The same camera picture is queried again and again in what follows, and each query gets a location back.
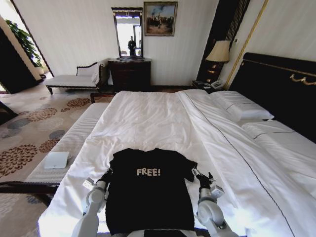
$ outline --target chaise lounge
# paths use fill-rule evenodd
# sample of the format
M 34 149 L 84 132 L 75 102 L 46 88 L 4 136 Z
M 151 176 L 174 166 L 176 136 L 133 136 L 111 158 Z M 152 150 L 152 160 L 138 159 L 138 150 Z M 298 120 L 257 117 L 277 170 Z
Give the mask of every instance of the chaise lounge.
M 76 89 L 97 89 L 107 85 L 110 76 L 108 60 L 95 62 L 89 66 L 78 66 L 77 74 L 59 75 L 52 79 L 46 80 L 44 84 L 53 94 L 53 87 L 59 88 L 76 88 Z

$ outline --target gold headboard trim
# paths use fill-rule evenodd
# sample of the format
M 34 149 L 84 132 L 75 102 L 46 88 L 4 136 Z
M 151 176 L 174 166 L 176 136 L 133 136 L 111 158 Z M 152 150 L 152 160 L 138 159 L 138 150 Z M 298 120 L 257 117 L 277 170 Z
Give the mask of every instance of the gold headboard trim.
M 306 81 L 306 77 L 303 77 L 303 78 L 301 78 L 301 79 L 295 79 L 295 74 L 292 74 L 291 76 L 290 76 L 290 78 L 292 79 L 292 81 L 294 81 L 294 82 L 302 82 L 302 83 L 304 83 L 305 85 L 316 85 L 316 81 L 315 82 L 308 82 L 308 81 Z
M 248 59 L 244 59 L 244 61 L 247 61 L 247 62 L 252 62 L 252 63 L 257 63 L 257 64 L 261 64 L 261 65 L 264 65 L 264 66 L 268 66 L 268 67 L 273 67 L 273 68 L 278 68 L 278 69 L 282 69 L 282 70 L 286 70 L 286 71 L 289 71 L 289 72 L 294 72 L 294 73 L 298 73 L 298 74 L 302 74 L 302 75 L 306 75 L 306 76 L 310 76 L 310 77 L 314 77 L 316 78 L 316 74 L 313 74 L 313 73 L 307 73 L 307 72 L 302 72 L 302 71 L 298 71 L 298 70 L 295 70 L 295 69 L 290 69 L 290 68 L 284 68 L 284 67 L 279 67 L 279 66 L 275 66 L 275 65 L 271 65 L 271 64 L 266 64 L 266 63 L 260 63 L 260 62 L 257 62 L 257 61 L 253 61 L 253 60 L 248 60 Z M 294 78 L 294 74 L 292 74 L 290 76 L 290 78 L 295 81 L 295 82 L 303 82 L 305 85 L 316 85 L 316 82 L 308 82 L 306 81 L 306 77 L 303 77 L 302 79 L 295 79 Z

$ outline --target potted plant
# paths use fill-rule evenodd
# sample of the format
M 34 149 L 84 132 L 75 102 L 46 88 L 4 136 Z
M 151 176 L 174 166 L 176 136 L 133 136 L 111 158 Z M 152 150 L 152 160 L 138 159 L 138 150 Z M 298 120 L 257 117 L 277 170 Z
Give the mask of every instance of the potted plant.
M 30 40 L 29 33 L 18 28 L 16 23 L 10 20 L 6 20 L 6 23 L 10 27 L 11 31 L 14 33 L 15 37 L 19 41 L 25 53 L 28 55 L 30 61 L 38 71 L 40 75 L 44 74 L 43 66 L 40 63 L 40 56 L 36 53 L 35 45 Z

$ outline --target wall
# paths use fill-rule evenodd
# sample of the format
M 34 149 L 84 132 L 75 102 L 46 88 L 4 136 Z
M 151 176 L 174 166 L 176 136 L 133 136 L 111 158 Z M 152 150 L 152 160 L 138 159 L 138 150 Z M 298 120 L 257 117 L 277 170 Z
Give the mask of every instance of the wall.
M 226 81 L 231 72 L 262 4 L 263 0 L 250 1 L 236 36 L 239 43 L 231 50 L 231 60 L 224 66 L 221 80 Z M 244 53 L 253 52 L 316 61 L 315 12 L 314 0 L 269 0 Z M 230 82 L 235 77 L 241 61 L 242 57 Z
M 111 7 L 143 0 L 14 0 L 53 73 L 119 55 Z M 153 85 L 195 80 L 218 0 L 178 0 L 174 37 L 144 37 Z
M 35 69 L 34 65 L 30 61 L 28 55 L 23 50 L 22 46 L 20 45 L 19 41 L 15 37 L 14 33 L 11 31 L 5 20 L 0 16 L 0 27 L 2 28 L 5 35 L 8 37 L 9 41 L 15 48 L 16 52 L 20 55 L 21 59 L 30 70 L 31 74 L 34 76 L 35 80 L 40 80 L 41 77 L 38 74 L 37 70 Z

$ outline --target green leaves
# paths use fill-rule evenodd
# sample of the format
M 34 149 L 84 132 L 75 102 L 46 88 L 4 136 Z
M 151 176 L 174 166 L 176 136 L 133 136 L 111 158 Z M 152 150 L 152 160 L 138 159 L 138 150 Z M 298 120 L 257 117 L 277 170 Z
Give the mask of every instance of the green leaves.
M 10 20 L 6 20 L 6 23 L 8 24 L 11 31 L 14 33 L 15 37 L 24 49 L 25 53 L 28 55 L 34 67 L 42 67 L 40 63 L 40 56 L 36 53 L 36 49 L 34 47 L 35 45 L 29 39 L 29 33 L 19 29 L 18 25 Z

